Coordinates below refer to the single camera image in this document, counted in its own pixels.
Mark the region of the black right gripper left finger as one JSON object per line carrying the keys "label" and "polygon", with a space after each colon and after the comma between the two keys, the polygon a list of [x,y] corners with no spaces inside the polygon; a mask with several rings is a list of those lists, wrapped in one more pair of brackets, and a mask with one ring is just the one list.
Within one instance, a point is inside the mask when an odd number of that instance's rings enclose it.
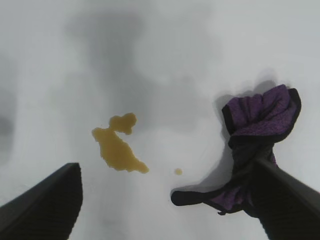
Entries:
{"label": "black right gripper left finger", "polygon": [[2,240],[67,240],[83,204],[81,168],[67,163],[0,208]]}

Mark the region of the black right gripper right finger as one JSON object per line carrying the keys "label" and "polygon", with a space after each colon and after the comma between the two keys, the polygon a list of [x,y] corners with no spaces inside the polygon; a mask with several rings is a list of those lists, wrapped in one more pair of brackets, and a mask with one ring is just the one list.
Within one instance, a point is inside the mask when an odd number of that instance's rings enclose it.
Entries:
{"label": "black right gripper right finger", "polygon": [[257,217],[270,240],[318,240],[320,193],[258,159],[250,181]]}

